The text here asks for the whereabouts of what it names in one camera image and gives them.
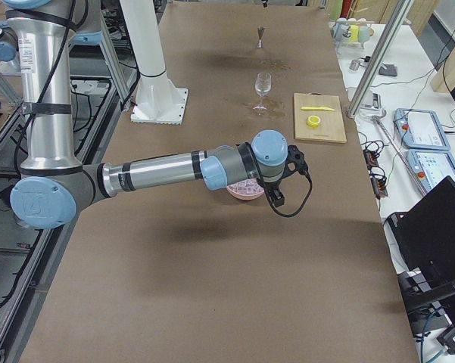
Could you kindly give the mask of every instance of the white pillar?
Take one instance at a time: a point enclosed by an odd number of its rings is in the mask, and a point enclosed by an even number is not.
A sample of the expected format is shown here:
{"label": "white pillar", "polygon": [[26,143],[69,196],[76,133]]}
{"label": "white pillar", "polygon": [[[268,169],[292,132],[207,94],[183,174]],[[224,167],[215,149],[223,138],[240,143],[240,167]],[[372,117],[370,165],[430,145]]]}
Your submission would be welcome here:
{"label": "white pillar", "polygon": [[188,90],[168,79],[152,0],[120,0],[129,37],[141,72],[131,120],[180,124]]}

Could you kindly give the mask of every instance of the pink bowl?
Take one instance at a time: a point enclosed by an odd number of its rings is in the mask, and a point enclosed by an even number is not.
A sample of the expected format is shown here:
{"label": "pink bowl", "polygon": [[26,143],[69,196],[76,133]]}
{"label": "pink bowl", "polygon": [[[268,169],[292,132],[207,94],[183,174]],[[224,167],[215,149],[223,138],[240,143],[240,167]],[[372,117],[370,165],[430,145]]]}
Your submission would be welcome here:
{"label": "pink bowl", "polygon": [[264,194],[264,189],[259,186],[256,179],[247,179],[229,185],[227,191],[241,200],[253,200]]}

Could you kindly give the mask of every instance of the wooden cutting board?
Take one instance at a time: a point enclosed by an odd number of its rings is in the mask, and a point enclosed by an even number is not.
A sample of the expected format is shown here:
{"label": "wooden cutting board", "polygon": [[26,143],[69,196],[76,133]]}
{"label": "wooden cutting board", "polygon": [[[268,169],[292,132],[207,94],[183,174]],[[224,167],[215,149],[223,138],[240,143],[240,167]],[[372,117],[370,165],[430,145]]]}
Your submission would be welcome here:
{"label": "wooden cutting board", "polygon": [[[302,111],[301,106],[326,106],[335,111]],[[321,123],[315,129],[306,124],[307,118],[311,115],[316,115],[321,119]],[[346,143],[347,136],[338,96],[295,93],[295,138],[297,140]]]}

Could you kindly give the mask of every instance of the yellow plastic knife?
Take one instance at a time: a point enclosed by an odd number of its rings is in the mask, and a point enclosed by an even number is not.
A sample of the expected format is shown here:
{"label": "yellow plastic knife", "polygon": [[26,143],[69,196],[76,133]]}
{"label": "yellow plastic knife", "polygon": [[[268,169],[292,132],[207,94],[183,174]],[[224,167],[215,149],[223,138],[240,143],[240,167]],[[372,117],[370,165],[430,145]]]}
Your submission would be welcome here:
{"label": "yellow plastic knife", "polygon": [[301,107],[301,110],[302,111],[335,111],[334,108],[326,107],[326,106],[319,106],[319,107],[303,106],[303,107]]}

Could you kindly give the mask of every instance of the wine glass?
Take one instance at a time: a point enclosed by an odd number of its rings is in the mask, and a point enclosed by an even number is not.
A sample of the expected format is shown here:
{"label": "wine glass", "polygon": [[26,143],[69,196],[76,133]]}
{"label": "wine glass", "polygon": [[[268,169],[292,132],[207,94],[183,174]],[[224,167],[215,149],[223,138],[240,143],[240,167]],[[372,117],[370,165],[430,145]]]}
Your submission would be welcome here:
{"label": "wine glass", "polygon": [[262,113],[267,110],[267,107],[263,105],[263,97],[270,93],[271,90],[271,75],[269,73],[259,73],[256,78],[256,93],[259,95],[259,104],[254,107],[258,113]]}

